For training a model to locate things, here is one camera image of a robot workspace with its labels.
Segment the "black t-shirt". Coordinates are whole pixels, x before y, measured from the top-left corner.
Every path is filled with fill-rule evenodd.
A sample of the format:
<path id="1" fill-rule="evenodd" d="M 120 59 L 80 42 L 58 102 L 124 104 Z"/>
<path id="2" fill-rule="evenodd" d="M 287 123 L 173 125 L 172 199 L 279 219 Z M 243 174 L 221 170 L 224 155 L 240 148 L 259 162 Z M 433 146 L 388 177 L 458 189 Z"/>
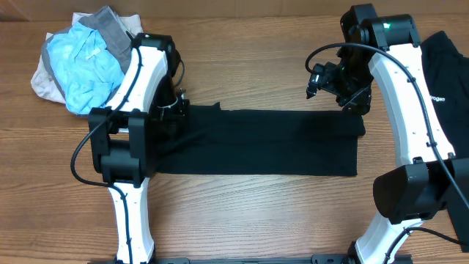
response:
<path id="1" fill-rule="evenodd" d="M 354 177 L 360 115 L 342 111 L 190 106 L 187 128 L 158 145 L 157 172 L 175 175 Z"/>

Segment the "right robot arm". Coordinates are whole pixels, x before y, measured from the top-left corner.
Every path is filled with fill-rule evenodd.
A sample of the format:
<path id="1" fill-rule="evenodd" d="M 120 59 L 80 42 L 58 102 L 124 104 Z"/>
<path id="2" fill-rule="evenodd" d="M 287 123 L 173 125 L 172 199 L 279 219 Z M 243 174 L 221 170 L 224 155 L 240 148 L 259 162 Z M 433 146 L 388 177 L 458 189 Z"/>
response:
<path id="1" fill-rule="evenodd" d="M 340 20 L 339 63 L 312 64 L 306 94 L 336 96 L 344 111 L 369 112 L 371 88 L 383 96 L 394 135 L 396 166 L 377 177 L 377 209 L 343 263 L 410 263 L 399 255 L 405 240 L 444 210 L 468 184 L 468 160 L 456 157 L 440 126 L 424 78 L 421 39 L 410 15 L 380 17 L 371 4 L 355 5 Z"/>

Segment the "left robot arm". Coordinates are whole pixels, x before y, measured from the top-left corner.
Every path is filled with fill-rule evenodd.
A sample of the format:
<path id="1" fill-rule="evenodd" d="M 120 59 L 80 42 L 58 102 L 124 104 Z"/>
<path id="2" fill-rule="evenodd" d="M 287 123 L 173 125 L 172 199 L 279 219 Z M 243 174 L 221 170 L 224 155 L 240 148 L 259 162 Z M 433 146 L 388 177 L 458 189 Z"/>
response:
<path id="1" fill-rule="evenodd" d="M 190 102 L 173 82 L 182 60 L 171 36 L 138 33 L 130 39 L 130 52 L 120 87 L 103 108 L 89 113 L 88 140 L 95 171 L 114 203 L 114 263 L 154 263 L 148 187 L 156 170 L 156 145 L 182 130 Z"/>

